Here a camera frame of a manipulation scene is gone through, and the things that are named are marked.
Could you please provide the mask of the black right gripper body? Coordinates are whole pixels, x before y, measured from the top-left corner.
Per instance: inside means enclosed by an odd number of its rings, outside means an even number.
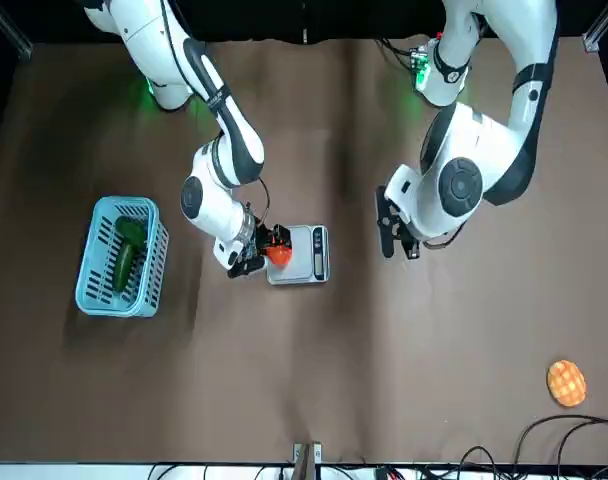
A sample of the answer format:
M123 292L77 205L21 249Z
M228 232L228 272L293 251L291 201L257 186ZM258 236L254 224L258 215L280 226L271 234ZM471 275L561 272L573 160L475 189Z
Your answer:
M262 253L264 240L265 225L262 220L256 218L253 234L241 253L241 260L244 262L264 264L265 259L264 254Z

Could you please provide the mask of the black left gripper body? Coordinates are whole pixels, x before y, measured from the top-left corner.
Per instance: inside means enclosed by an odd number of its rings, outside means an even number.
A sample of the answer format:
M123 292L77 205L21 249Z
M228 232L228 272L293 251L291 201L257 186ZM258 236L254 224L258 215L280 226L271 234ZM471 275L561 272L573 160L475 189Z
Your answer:
M396 239L403 245L416 245L419 243L418 239L409 230L408 225L401 219L397 221Z

